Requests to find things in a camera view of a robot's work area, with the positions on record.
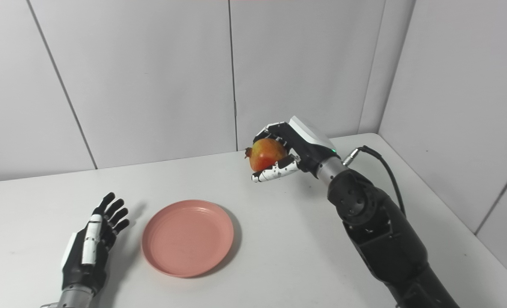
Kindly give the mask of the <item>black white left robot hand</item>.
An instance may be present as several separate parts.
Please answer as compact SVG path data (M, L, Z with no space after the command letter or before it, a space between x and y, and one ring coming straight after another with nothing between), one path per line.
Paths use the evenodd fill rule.
M130 224L128 213L124 200L115 193L104 196L84 228L70 239L62 265L63 289L77 284L91 289L93 296L101 291L108 277L110 250Z

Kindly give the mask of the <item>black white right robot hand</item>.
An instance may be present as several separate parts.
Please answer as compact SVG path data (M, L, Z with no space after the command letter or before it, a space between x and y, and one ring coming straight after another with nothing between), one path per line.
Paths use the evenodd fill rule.
M300 170L311 173L328 186L336 175L347 169L328 137L296 116L266 125L253 142L263 139L279 142L286 149L286 156L254 172L251 177L254 183L286 177Z

